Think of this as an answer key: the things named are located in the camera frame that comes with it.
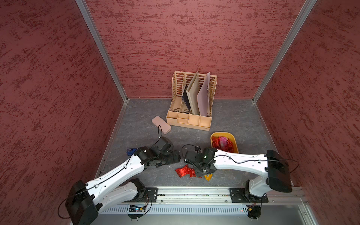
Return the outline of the red tea bag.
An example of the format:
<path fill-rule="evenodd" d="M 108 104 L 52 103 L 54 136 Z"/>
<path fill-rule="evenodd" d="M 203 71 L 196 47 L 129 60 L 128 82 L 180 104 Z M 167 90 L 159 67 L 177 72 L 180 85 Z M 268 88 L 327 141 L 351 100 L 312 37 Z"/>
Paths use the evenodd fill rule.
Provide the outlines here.
<path fill-rule="evenodd" d="M 193 168 L 188 168 L 188 174 L 190 178 L 197 176 Z"/>
<path fill-rule="evenodd" d="M 188 167 L 188 165 L 185 165 L 183 168 L 178 168 L 175 171 L 178 174 L 178 176 L 180 178 L 182 178 L 189 174 L 189 167 Z"/>
<path fill-rule="evenodd" d="M 211 147 L 216 149 L 221 149 L 220 137 L 218 136 L 211 137 Z"/>
<path fill-rule="evenodd" d="M 234 153 L 233 150 L 234 150 L 234 147 L 233 147 L 232 141 L 229 138 L 226 138 L 226 141 L 224 143 L 224 151 Z"/>

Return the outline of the yellow tea bag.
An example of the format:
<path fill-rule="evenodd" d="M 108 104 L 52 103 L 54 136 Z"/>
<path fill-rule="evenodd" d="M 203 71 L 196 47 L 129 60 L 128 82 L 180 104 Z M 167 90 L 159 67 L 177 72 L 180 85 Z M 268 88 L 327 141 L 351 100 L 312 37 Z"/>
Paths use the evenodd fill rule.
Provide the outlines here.
<path fill-rule="evenodd" d="M 207 180 L 207 181 L 210 181 L 213 177 L 213 174 L 207 174 L 204 176 L 204 178 Z"/>

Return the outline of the red tea bag top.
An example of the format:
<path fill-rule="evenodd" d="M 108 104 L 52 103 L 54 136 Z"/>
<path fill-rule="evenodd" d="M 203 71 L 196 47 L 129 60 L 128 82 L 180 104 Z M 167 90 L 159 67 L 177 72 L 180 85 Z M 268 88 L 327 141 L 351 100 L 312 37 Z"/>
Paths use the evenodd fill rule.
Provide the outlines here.
<path fill-rule="evenodd" d="M 211 147 L 216 149 L 221 149 L 220 137 L 218 136 L 211 137 Z"/>

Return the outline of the pink tea bag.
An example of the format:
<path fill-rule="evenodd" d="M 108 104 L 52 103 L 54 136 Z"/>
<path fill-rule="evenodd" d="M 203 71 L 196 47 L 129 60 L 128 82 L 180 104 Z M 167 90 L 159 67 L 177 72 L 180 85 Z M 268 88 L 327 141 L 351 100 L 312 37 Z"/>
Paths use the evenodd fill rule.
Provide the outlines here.
<path fill-rule="evenodd" d="M 227 137 L 220 136 L 221 150 L 223 150 L 223 151 L 224 151 L 224 143 L 225 143 L 225 141 L 226 141 L 226 138 L 227 138 Z"/>

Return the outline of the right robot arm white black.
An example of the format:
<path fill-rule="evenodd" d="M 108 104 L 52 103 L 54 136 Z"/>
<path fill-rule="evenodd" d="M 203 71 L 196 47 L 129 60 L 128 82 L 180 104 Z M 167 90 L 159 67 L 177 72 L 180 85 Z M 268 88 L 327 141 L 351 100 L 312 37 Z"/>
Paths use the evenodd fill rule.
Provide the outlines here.
<path fill-rule="evenodd" d="M 193 166 L 196 175 L 200 176 L 213 174 L 217 170 L 256 174 L 256 178 L 246 181 L 243 191 L 244 198 L 250 203 L 260 201 L 271 190 L 292 192 L 289 164 L 273 150 L 265 154 L 247 155 L 206 148 L 202 153 L 186 152 L 184 162 Z"/>

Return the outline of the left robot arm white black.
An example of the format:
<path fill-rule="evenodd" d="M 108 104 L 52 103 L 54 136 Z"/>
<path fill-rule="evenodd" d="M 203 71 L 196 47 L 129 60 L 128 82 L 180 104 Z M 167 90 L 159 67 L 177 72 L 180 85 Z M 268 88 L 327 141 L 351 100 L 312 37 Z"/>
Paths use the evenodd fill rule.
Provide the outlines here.
<path fill-rule="evenodd" d="M 100 213 L 129 201 L 151 200 L 144 184 L 134 176 L 151 166 L 161 167 L 180 162 L 177 151 L 158 151 L 155 147 L 138 148 L 124 163 L 87 183 L 76 182 L 65 201 L 72 224 L 90 225 Z"/>

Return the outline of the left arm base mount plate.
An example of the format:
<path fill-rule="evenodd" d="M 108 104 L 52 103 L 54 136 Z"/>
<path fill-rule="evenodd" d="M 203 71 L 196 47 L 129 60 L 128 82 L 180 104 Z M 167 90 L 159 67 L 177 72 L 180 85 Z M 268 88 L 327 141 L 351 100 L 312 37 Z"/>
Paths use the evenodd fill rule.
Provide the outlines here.
<path fill-rule="evenodd" d="M 147 201 L 146 199 L 151 199 L 152 203 L 157 201 L 158 197 L 158 188 L 157 187 L 146 187 L 145 189 L 141 190 L 139 193 L 139 201 Z"/>

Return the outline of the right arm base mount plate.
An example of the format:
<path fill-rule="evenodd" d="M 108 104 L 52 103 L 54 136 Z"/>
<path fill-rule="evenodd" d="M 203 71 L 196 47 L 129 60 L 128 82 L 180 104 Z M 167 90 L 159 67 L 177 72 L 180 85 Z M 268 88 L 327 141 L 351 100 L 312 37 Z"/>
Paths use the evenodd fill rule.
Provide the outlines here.
<path fill-rule="evenodd" d="M 246 193 L 245 188 L 229 188 L 229 194 L 232 203 L 268 203 L 268 197 L 264 194 L 262 197 L 253 196 Z"/>

